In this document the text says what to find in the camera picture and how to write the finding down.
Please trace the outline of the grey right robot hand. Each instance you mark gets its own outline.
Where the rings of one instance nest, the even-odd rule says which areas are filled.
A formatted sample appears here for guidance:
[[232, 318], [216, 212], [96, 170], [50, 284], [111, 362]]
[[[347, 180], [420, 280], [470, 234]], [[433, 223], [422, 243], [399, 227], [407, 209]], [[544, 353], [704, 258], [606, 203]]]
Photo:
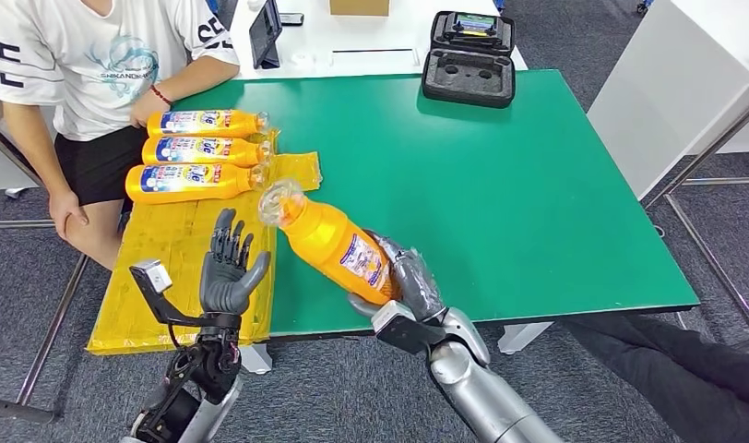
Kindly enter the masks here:
[[419, 324], [440, 327], [447, 307], [442, 302], [434, 275], [419, 252], [374, 231], [364, 232], [377, 242], [389, 261], [389, 276], [397, 291], [397, 299], [385, 305], [375, 305], [358, 294], [349, 293], [351, 308], [362, 316], [372, 318], [376, 328], [392, 317], [405, 317]]

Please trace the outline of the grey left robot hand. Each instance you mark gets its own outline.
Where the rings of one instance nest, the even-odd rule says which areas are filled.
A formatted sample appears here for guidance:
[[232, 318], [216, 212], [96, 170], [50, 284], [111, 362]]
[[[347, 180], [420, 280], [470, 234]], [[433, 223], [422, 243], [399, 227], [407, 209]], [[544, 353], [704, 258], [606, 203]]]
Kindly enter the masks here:
[[260, 252], [254, 264], [248, 264], [254, 235], [243, 234], [245, 223], [235, 221], [235, 216], [235, 209], [220, 212], [204, 256], [199, 297], [205, 313], [242, 315], [270, 268], [269, 251]]

